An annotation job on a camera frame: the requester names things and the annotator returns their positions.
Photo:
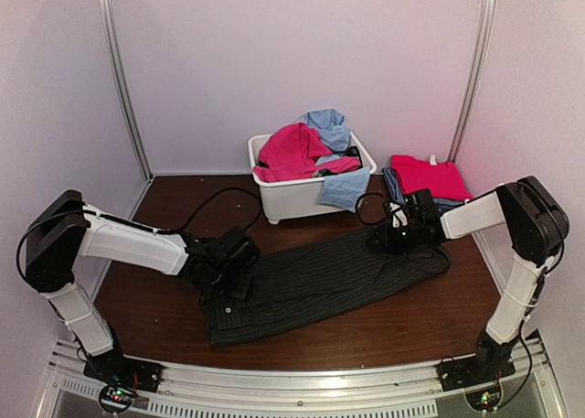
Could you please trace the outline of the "red t-shirt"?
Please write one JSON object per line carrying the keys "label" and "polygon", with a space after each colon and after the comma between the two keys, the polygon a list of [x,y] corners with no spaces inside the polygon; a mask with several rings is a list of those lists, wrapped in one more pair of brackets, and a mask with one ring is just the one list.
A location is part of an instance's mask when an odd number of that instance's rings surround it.
{"label": "red t-shirt", "polygon": [[452,162],[432,164],[410,155],[394,155],[390,168],[396,173],[403,193],[428,189],[434,198],[454,201],[473,199],[458,167]]}

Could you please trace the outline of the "black striped shirt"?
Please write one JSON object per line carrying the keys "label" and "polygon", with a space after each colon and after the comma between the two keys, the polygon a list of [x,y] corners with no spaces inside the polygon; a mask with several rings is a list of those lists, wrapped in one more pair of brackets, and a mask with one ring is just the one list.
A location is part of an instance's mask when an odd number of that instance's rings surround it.
{"label": "black striped shirt", "polygon": [[261,257],[239,283],[200,307],[212,347],[235,346],[376,303],[446,273],[442,247],[393,254],[367,246],[372,227]]}

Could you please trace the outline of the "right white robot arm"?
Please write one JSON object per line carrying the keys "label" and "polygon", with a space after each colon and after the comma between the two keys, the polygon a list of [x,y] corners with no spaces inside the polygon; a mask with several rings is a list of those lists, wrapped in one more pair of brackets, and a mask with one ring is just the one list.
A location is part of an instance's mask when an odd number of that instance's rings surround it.
{"label": "right white robot arm", "polygon": [[474,381],[488,382],[504,367],[538,304],[547,275],[562,259],[569,234],[567,214],[533,176],[501,184],[446,212],[439,211],[427,188],[407,195],[403,204],[387,203],[385,208],[386,218],[367,241],[381,252],[412,252],[506,226],[513,250],[511,272],[468,366]]}

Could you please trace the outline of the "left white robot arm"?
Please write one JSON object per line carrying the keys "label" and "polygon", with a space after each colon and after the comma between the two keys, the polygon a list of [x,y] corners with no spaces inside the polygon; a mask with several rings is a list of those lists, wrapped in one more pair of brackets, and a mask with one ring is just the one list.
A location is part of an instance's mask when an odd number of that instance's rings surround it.
{"label": "left white robot arm", "polygon": [[218,238],[198,238],[186,226],[162,229],[108,214],[69,189],[21,236],[16,269],[80,341],[96,375],[122,385],[132,377],[133,368],[113,328],[76,281],[73,265],[79,257],[141,266],[186,280],[202,294],[221,295],[237,286],[260,256],[240,227]]}

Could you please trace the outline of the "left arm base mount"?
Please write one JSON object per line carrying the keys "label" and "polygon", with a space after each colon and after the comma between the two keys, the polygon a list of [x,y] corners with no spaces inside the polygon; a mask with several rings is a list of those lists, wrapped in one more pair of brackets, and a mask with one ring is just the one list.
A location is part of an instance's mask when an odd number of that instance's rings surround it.
{"label": "left arm base mount", "polygon": [[157,393],[163,367],[140,359],[88,359],[83,369],[86,377],[129,391]]}

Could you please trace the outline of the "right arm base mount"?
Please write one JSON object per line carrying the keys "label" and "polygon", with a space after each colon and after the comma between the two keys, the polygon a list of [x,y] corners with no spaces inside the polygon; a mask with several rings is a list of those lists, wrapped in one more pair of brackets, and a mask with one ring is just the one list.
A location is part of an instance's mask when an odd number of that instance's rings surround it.
{"label": "right arm base mount", "polygon": [[516,367],[511,361],[506,360],[495,368],[486,368],[480,365],[475,355],[461,359],[447,356],[440,360],[435,369],[443,391],[496,383],[503,377],[516,373]]}

